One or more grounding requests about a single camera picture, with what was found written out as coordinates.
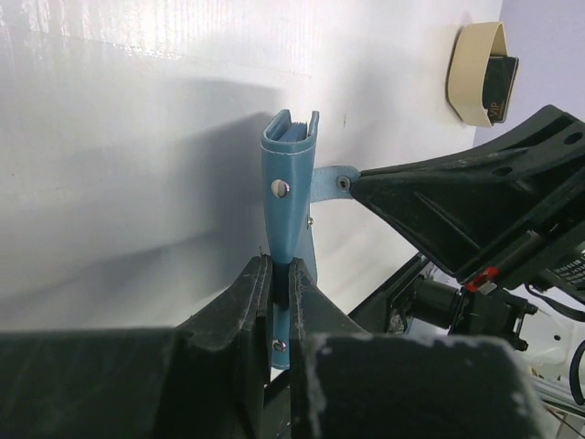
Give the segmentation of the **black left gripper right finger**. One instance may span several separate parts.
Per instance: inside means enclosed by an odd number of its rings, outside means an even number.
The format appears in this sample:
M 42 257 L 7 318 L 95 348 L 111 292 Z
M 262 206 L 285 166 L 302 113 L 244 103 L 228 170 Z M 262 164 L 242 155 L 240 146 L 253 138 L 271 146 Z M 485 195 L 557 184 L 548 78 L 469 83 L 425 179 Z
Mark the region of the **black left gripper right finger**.
M 545 438 L 527 369 L 493 337 L 391 335 L 389 294 L 427 267 L 416 256 L 352 319 L 289 268 L 291 428 L 295 438 Z

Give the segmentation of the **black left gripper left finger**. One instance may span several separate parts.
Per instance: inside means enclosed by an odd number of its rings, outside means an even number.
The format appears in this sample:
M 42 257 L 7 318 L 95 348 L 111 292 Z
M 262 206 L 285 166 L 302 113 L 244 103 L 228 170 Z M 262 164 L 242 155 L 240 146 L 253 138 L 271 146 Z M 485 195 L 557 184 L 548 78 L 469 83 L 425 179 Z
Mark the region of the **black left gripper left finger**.
M 4 438 L 258 438 L 271 259 L 177 327 L 3 333 Z

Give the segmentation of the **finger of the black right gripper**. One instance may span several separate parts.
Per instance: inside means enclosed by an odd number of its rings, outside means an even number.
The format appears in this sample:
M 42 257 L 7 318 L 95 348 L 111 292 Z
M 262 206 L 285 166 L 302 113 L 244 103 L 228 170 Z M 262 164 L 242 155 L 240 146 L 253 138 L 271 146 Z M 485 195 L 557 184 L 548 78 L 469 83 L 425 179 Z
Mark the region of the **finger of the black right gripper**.
M 584 241 L 584 123 L 547 105 L 472 149 L 370 169 L 352 197 L 457 279 L 544 268 Z

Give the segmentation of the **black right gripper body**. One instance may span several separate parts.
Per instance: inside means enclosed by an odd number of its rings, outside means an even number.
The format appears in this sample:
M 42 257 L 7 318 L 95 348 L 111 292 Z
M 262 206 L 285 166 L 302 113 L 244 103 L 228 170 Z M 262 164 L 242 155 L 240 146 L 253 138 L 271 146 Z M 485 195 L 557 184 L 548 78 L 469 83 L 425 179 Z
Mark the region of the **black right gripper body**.
M 582 220 L 506 233 L 487 226 L 485 242 L 448 220 L 391 224 L 419 252 L 351 312 L 365 330 L 404 334 L 419 319 L 451 335 L 500 337 L 525 351 L 528 343 L 520 331 L 537 306 L 512 294 L 518 286 L 561 316 L 583 322 L 582 311 L 545 294 L 556 286 L 583 301 Z

